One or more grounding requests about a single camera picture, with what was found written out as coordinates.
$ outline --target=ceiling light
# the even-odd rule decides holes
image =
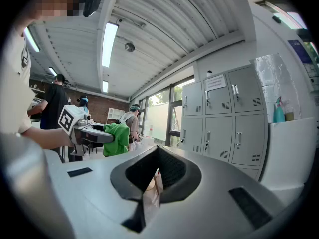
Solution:
[[[35,41],[32,37],[32,34],[29,31],[29,28],[26,27],[24,29],[24,34],[25,34],[26,38],[28,39],[29,43],[31,44],[32,48],[34,49],[34,51],[39,52],[40,49],[39,49],[38,45],[35,43]]]
[[[107,92],[109,88],[109,83],[106,81],[103,81],[103,92]]]
[[[52,67],[49,67],[49,70],[51,71],[51,73],[56,76],[56,72],[54,71],[54,69]]]
[[[105,26],[102,48],[102,66],[110,67],[111,53],[118,27],[119,25],[113,23],[107,23]]]

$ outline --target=locker vent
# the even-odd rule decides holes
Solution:
[[[254,106],[260,106],[261,105],[260,98],[253,98],[253,104]]]
[[[229,109],[230,108],[229,102],[221,103],[221,106],[222,106],[223,109]]]
[[[193,151],[194,151],[194,152],[199,152],[199,146],[195,146],[195,145],[194,145]]]
[[[201,106],[196,106],[196,111],[201,112]]]
[[[221,151],[220,151],[220,157],[222,157],[222,158],[228,158],[228,151],[221,150]]]
[[[260,154],[253,154],[251,161],[259,162],[260,161]]]

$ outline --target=smoke detector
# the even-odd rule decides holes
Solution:
[[[133,52],[133,51],[135,50],[135,46],[134,46],[132,43],[130,43],[130,42],[126,43],[125,46],[124,46],[124,48],[125,48],[128,52]]]

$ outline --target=black slot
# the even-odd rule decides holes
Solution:
[[[78,170],[69,171],[68,175],[72,178],[72,177],[75,177],[75,176],[78,176],[81,174],[85,174],[85,173],[89,173],[89,172],[92,172],[92,169],[85,167],[85,168],[81,168]]]
[[[244,188],[231,189],[229,193],[255,229],[262,227],[272,219],[270,214]]]

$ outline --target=green cloth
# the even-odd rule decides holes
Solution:
[[[104,143],[103,155],[105,157],[115,156],[128,152],[130,128],[125,124],[115,124],[103,126],[105,133],[114,136],[114,141],[111,143]]]

